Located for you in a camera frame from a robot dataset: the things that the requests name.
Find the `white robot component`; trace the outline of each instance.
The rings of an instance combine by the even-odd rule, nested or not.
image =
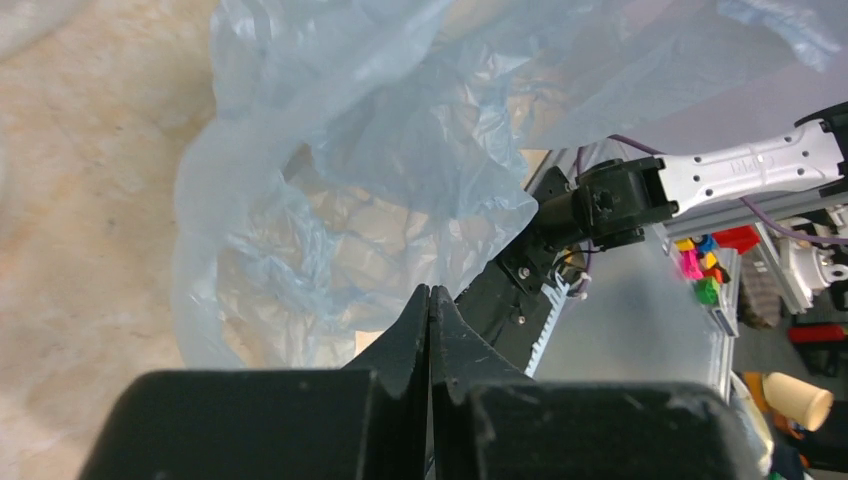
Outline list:
[[[680,207],[675,217],[699,205],[760,192],[800,192],[842,177],[838,167],[842,152],[821,120],[759,143],[701,155],[657,157],[665,162],[659,176],[666,197]]]
[[[801,306],[811,308],[813,297],[831,283],[848,278],[848,266],[834,264],[821,250],[780,240],[780,268]]]

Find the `plastic bag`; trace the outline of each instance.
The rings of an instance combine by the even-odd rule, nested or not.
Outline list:
[[[0,60],[50,32],[86,0],[0,0]]]
[[[223,0],[180,165],[189,366],[335,366],[527,224],[519,148],[588,144],[794,61],[714,0]]]

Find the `beige marble surface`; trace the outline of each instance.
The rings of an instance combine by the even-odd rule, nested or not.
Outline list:
[[[172,192],[216,3],[95,0],[0,64],[0,480],[75,477],[121,390],[182,364]]]

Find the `paper cup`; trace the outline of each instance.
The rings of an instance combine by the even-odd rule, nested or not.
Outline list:
[[[811,432],[822,426],[833,405],[833,393],[783,373],[768,374],[763,393],[771,408]]]

